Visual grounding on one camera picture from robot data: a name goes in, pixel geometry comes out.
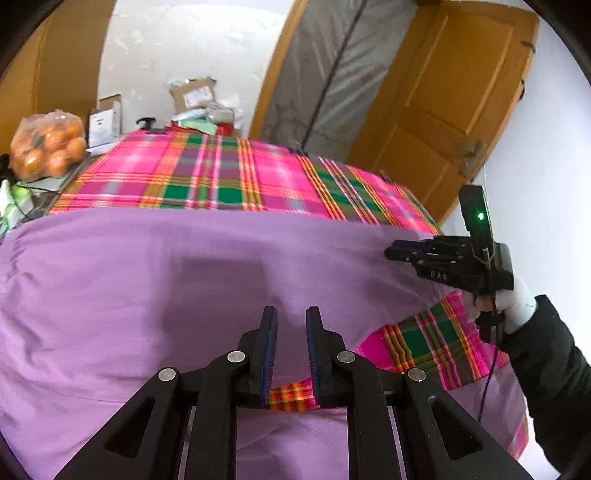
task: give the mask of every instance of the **plaid fabric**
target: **plaid fabric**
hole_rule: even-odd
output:
[[[183,132],[129,135],[76,178],[50,213],[87,207],[291,212],[439,233],[408,189],[366,171],[274,145]],[[488,375],[493,348],[480,341],[454,293],[384,326],[357,352],[391,371],[420,367],[452,390]],[[499,360],[498,368],[508,363],[504,354]],[[317,408],[310,379],[273,388],[269,401],[274,410]],[[518,457],[527,441],[525,421],[509,452]]]
[[[114,206],[291,212],[438,231],[407,189],[358,168],[180,132],[131,134],[75,179],[51,213]]]

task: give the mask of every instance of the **hand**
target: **hand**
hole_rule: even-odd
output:
[[[498,290],[495,296],[496,309],[505,312],[505,333],[515,333],[533,317],[538,304],[524,281],[514,277],[513,290]],[[462,293],[469,320],[475,320],[481,312],[492,311],[490,295],[482,295],[474,301],[474,295]]]

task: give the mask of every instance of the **white paper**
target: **white paper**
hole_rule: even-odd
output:
[[[199,87],[183,95],[185,107],[195,108],[213,100],[212,91],[208,86]]]
[[[107,152],[113,150],[119,142],[107,143],[104,145],[98,145],[97,147],[89,147],[86,151],[90,154],[91,157],[95,155],[103,155]]]
[[[113,108],[90,116],[88,146],[90,148],[111,143],[121,136],[121,104],[113,102]]]

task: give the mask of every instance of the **brown cardboard box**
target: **brown cardboard box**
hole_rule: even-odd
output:
[[[215,102],[216,96],[213,87],[216,84],[211,78],[189,80],[180,87],[172,87],[170,94],[174,99],[175,113],[187,112],[194,108],[206,106],[209,102]]]
[[[96,112],[104,112],[105,110],[111,110],[113,108],[113,102],[119,102],[121,105],[123,105],[123,98],[121,97],[120,93],[100,99],[98,109],[96,110]]]

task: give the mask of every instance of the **wooden door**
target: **wooden door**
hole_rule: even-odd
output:
[[[505,5],[419,7],[347,163],[383,170],[442,221],[519,100],[537,29]]]

